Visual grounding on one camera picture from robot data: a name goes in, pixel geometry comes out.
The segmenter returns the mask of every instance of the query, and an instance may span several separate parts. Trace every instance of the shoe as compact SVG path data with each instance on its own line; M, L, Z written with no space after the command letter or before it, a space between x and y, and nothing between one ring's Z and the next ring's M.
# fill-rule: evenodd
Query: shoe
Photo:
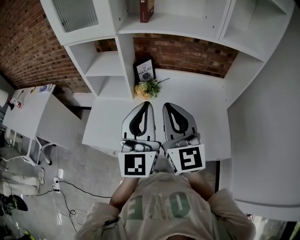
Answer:
M41 185L44 184L44 175L45 175L45 170L43 168L41 168L41 170L38 172L38 180L40 182Z

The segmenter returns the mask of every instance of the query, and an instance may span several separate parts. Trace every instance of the white wall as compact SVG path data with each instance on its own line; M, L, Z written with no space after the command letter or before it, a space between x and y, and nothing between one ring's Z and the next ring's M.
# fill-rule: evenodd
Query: white wall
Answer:
M228 109L232 192L243 210L300 220L300 10L276 51Z
M5 92L8 92L8 97L10 98L13 93L14 93L14 89L12 86L9 85L8 82L6 82L6 80L0 75L0 89L5 91ZM4 113L6 112L8 108L8 105L5 104L4 107L1 107L0 106L0 111L3 111Z

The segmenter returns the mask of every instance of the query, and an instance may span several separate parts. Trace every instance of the white shelving unit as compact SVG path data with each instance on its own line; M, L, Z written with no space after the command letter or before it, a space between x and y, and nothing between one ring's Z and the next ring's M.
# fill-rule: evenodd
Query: white shelving unit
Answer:
M150 100L158 140L164 141L161 108L173 102L196 118L210 160L231 157L226 110L268 61L294 8L293 0L156 0L150 21L140 23L137 0L88 0L84 6L75 0L65 15L66 5L58 10L54 1L62 0L41 0L56 36L96 98L83 138L96 149L120 150L121 123L140 102L134 98L134 33L193 37L239 50L224 79L157 69L159 80L171 78ZM82 22L93 8L98 24L95 15ZM69 20L69 29L62 19ZM109 38L118 50L97 52L94 41Z

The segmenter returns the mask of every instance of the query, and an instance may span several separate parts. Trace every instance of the red book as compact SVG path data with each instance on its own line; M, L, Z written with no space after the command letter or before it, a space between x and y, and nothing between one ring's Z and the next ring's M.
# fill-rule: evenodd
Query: red book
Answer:
M147 23L154 13L154 0L140 0L140 22Z

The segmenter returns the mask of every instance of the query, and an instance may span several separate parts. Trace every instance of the power strip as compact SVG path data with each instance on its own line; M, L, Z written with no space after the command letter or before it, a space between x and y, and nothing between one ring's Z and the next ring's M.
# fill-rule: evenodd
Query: power strip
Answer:
M53 189L56 189L56 190L59 190L60 191L60 183L57 181L59 181L60 179L59 178L54 178L54 186L53 186Z

